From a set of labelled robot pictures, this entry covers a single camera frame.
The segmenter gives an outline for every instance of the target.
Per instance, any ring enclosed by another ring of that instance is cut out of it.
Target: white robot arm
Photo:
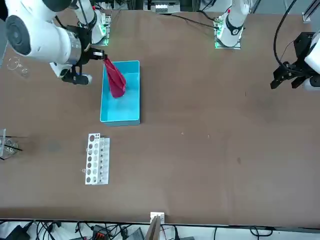
[[[248,0],[232,0],[230,10],[220,17],[223,21],[223,27],[217,38],[223,45],[233,47],[238,43],[249,12]]]
[[[91,48],[106,34],[102,13],[94,11],[90,0],[6,0],[6,36],[20,55],[50,63],[65,82],[86,85],[90,75],[82,75],[82,65],[90,59],[104,59],[103,50]],[[80,23],[88,28],[54,24],[53,18],[66,8],[74,9]]]

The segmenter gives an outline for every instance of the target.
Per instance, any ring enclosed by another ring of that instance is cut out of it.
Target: floor
[[[15,222],[5,222],[0,225],[0,238],[5,238],[8,234],[17,226],[21,225],[25,226],[28,221],[15,221]],[[30,235],[30,239],[36,239],[36,229],[37,223],[34,222],[29,230],[28,234]],[[52,236],[56,240],[72,240],[72,239],[81,239],[79,232],[75,233],[76,229],[75,222],[63,222],[61,227],[54,227]],[[148,225],[132,225],[128,227],[128,235],[132,234],[138,228],[141,228],[142,233],[146,235],[148,230]],[[171,225],[164,225],[163,230],[160,233],[160,240],[170,240],[175,237],[174,227]],[[214,239],[214,227],[197,227],[197,226],[177,226],[178,235],[182,238],[194,237],[195,240],[213,240]],[[90,239],[92,237],[91,229],[84,223],[80,224],[80,231],[83,237],[88,237]],[[44,236],[44,230],[39,234],[40,239],[49,239],[48,234]],[[260,230],[259,233],[261,235],[266,235],[269,231]],[[121,240],[122,237],[120,234],[114,238],[115,240]],[[248,229],[232,229],[232,228],[218,228],[215,235],[216,240],[255,240],[256,236],[253,236]],[[306,232],[291,232],[291,231],[274,231],[271,236],[264,237],[265,240],[320,240],[319,233],[306,233]]]

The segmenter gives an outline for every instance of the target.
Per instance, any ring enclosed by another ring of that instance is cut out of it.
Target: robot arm
[[[221,17],[223,27],[217,35],[223,45],[233,47],[238,43],[249,12],[248,0],[232,0],[230,11],[226,11]]]
[[[320,31],[302,32],[293,41],[297,60],[290,64],[283,62],[274,72],[271,89],[276,89],[283,81],[291,82],[293,89],[303,84],[308,91],[320,90]]]
[[[94,11],[89,0],[6,0],[6,5],[6,35],[18,54],[50,63],[56,76],[65,82],[91,82],[91,76],[82,75],[82,65],[90,59],[106,57],[103,50],[90,47],[106,34],[101,30],[101,12]],[[57,12],[69,6],[81,23],[88,23],[89,29],[54,25],[52,19]]]

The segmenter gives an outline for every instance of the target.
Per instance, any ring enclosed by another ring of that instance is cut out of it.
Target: black cable
[[[177,227],[175,225],[173,225],[173,227],[174,227],[174,240],[180,240]]]
[[[282,55],[281,55],[281,57],[280,57],[280,61],[281,61],[281,59],[283,58],[283,56],[284,56],[287,48],[289,47],[289,45],[292,44],[294,41],[295,41],[295,40],[292,40],[292,41],[291,41],[290,43],[288,43],[288,45],[285,47],[285,49],[284,49],[284,51],[283,51],[283,53],[282,53]]]
[[[46,232],[47,232],[47,230],[44,231],[42,240],[45,240]]]
[[[58,22],[58,24],[60,24],[60,27],[61,27],[61,28],[67,29],[66,26],[61,23],[61,21],[60,21],[60,19],[59,19],[58,16],[55,16],[54,18],[55,18],[55,20]]]
[[[184,19],[184,20],[186,20],[186,21],[190,21],[190,22],[195,23],[195,24],[199,24],[199,25],[202,25],[202,26],[206,26],[206,27],[208,27],[208,28],[213,28],[213,29],[217,29],[217,30],[219,29],[219,27],[217,27],[217,26],[213,26],[213,25],[208,25],[208,24],[205,24],[205,23],[201,23],[201,22],[198,22],[198,21],[195,21],[195,20],[186,18],[186,17],[184,17],[184,16],[178,16],[178,15],[171,15],[171,16],[177,17],[177,18],[180,18],[180,19]]]
[[[36,225],[36,238],[35,238],[35,240],[40,240],[39,234],[41,233],[42,229],[44,228],[44,227],[42,226],[42,227],[40,228],[40,231],[38,231],[40,223],[41,223],[41,222],[38,222],[38,224]]]
[[[214,21],[215,20],[215,17],[212,18],[212,17],[209,17],[204,11],[202,10],[198,10],[197,11],[198,13],[202,13],[207,19],[211,20],[211,21]]]
[[[213,240],[216,240],[217,227],[214,229]]]
[[[293,0],[290,4],[290,6],[288,7],[288,9],[285,11],[278,27],[276,28],[275,30],[275,34],[274,34],[274,40],[273,40],[273,53],[274,53],[274,57],[276,59],[276,61],[279,63],[279,65],[284,68],[286,71],[290,72],[290,73],[294,73],[294,74],[298,74],[299,76],[303,76],[304,75],[304,72],[303,71],[296,71],[296,70],[292,70],[292,69],[289,69],[287,66],[285,66],[279,59],[278,57],[278,54],[277,54],[277,38],[278,38],[278,33],[279,33],[279,30],[282,26],[282,24],[284,23],[288,13],[290,12],[290,10],[292,9],[292,7],[295,5],[297,0]]]
[[[80,237],[81,239],[85,239],[84,236],[82,236],[82,233],[81,233],[81,230],[80,230],[80,222],[77,222],[76,223],[76,226],[77,226],[77,230],[79,231],[79,234],[80,234]]]
[[[228,8],[225,10],[224,13],[226,13],[231,7],[232,7],[232,5],[231,5],[230,7],[228,7]]]
[[[6,144],[5,144],[4,146],[6,146],[7,148],[11,148],[11,149],[15,149],[15,150],[23,151],[22,149],[17,148],[17,147],[14,147],[14,146],[6,145]]]
[[[47,227],[45,227],[45,225],[41,222],[41,224],[42,224],[42,226],[44,227],[44,229],[49,233],[49,235],[50,235],[50,237],[51,237],[51,240],[56,240],[55,238],[54,238],[54,236],[52,236],[52,234],[51,234],[51,232],[48,230],[48,228]]]
[[[217,0],[211,0],[210,2],[208,2],[207,5],[205,5],[205,7],[204,7],[201,11],[206,10],[206,8],[207,8],[211,3],[212,3],[212,4],[211,4],[211,7],[213,7],[213,6],[215,5],[216,1],[217,1]]]
[[[250,233],[251,233],[253,236],[257,237],[257,240],[259,240],[259,237],[270,237],[270,236],[274,233],[274,230],[273,230],[273,229],[270,229],[270,233],[268,233],[268,234],[260,234],[259,231],[258,231],[258,229],[257,229],[255,226],[251,226],[251,227],[250,227]]]
[[[86,27],[87,27],[89,30],[91,30],[91,29],[89,28],[89,24],[88,24],[88,21],[87,21],[87,17],[86,17],[86,14],[85,14],[84,8],[82,7],[81,0],[79,0],[78,2],[79,2],[79,4],[80,4],[81,12],[82,12],[82,14],[83,14],[83,18],[84,18],[84,21],[85,21]]]
[[[116,236],[118,236],[123,230],[126,230],[130,226],[132,226],[132,224],[129,224],[128,226],[124,227],[123,229],[120,229],[120,231],[118,233],[116,233],[112,238],[110,238],[110,240],[115,239]]]

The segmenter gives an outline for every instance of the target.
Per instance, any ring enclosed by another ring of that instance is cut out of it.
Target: metal stand
[[[307,9],[302,13],[302,19],[305,24],[310,23],[310,17],[320,6],[320,0],[313,0]]]
[[[165,223],[164,212],[151,212],[150,218],[152,219],[148,231],[145,235],[145,240],[159,240],[161,224]]]

